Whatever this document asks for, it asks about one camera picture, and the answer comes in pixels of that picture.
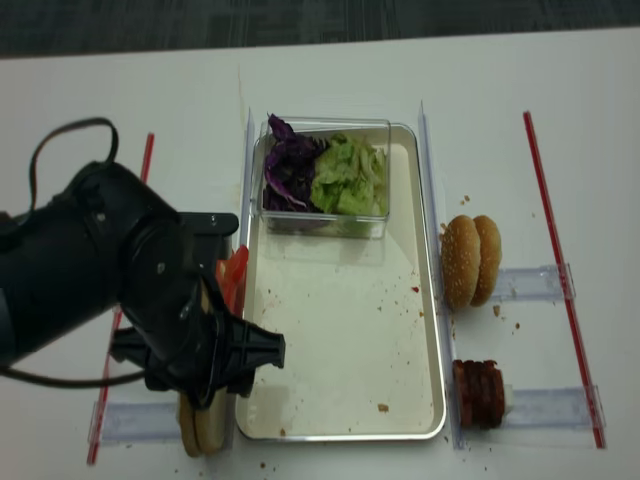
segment green lettuce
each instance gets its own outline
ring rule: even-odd
[[[387,158],[365,141],[335,134],[315,160],[311,202],[325,213],[387,213]]]

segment clear plastic container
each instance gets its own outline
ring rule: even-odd
[[[263,208],[262,192],[265,188],[265,157],[275,145],[268,122],[262,123],[260,137],[254,148],[253,191],[251,203],[271,232],[355,238],[382,238],[390,211],[389,172],[391,125],[387,120],[349,120],[283,117],[296,133],[328,140],[335,133],[345,133],[366,140],[373,148],[381,149],[386,158],[386,204],[383,215],[335,215],[326,213],[299,213],[270,211]]]

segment shredded purple cabbage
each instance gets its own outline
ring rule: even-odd
[[[275,115],[269,126],[276,139],[264,162],[267,185],[262,192],[265,210],[282,212],[318,212],[311,203],[311,183],[315,176],[315,159],[328,143],[296,134],[291,125]]]

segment red tape line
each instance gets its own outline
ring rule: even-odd
[[[531,156],[533,157],[533,167],[536,171],[536,177],[538,178],[538,186],[540,187],[540,196],[542,197],[542,205],[544,207],[544,214],[547,218],[547,226],[549,227],[549,236],[551,237],[551,245],[553,246],[553,255],[556,259],[556,265],[562,279],[562,288],[565,294],[564,304],[567,309],[567,316],[569,317],[569,326],[571,327],[571,336],[573,337],[573,346],[576,350],[576,357],[578,358],[578,367],[580,368],[580,377],[582,378],[582,385],[585,387],[585,393],[587,397],[587,403],[589,405],[589,413],[591,415],[591,421],[594,424],[593,437],[596,442],[597,448],[606,448],[606,441],[604,438],[604,430],[602,428],[602,419],[599,412],[596,409],[595,399],[591,395],[591,373],[589,372],[589,363],[587,362],[587,352],[584,349],[582,342],[582,335],[580,334],[580,326],[578,324],[578,313],[576,312],[576,306],[569,293],[569,285],[567,284],[567,277],[564,273],[564,255],[562,254],[562,247],[560,246],[560,236],[556,229],[556,221],[553,216],[553,210],[551,209],[551,197],[549,196],[549,190],[547,189],[547,181],[544,177],[544,170],[542,169],[542,158],[540,157],[540,150],[538,149],[538,141],[536,140],[536,132],[533,129],[533,120],[530,112],[523,113],[524,125],[527,130],[527,138],[529,139],[529,148],[531,149]]]
[[[147,135],[147,143],[144,147],[144,156],[142,158],[142,169],[140,171],[140,180],[143,183],[147,183],[149,178],[149,169],[151,168],[151,155],[153,153],[153,142],[155,135],[150,133]],[[102,370],[102,378],[109,378],[109,352],[111,351],[111,343],[113,342],[113,335],[115,331],[120,327],[122,321],[122,312],[118,310],[113,314],[113,323],[111,324],[111,337],[109,339],[109,348],[107,349],[107,356],[104,361],[104,368]],[[109,396],[109,387],[102,387],[100,389],[100,395],[98,396],[98,407],[96,413],[95,426],[93,427],[90,439],[89,439],[89,453],[87,454],[87,465],[93,466],[98,459],[98,450],[100,448],[100,433],[102,431],[102,421],[104,420],[104,409],[107,405],[107,397]]]

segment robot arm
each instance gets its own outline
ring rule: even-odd
[[[257,367],[283,367],[285,343],[224,305],[213,272],[237,218],[173,210],[114,162],[117,132],[94,120],[77,128],[110,126],[109,158],[47,206],[0,218],[0,374],[120,304],[133,327],[116,332],[110,353],[142,367],[147,388],[182,392],[195,409],[222,387],[248,396]],[[35,159],[53,136],[32,160],[32,207]]]

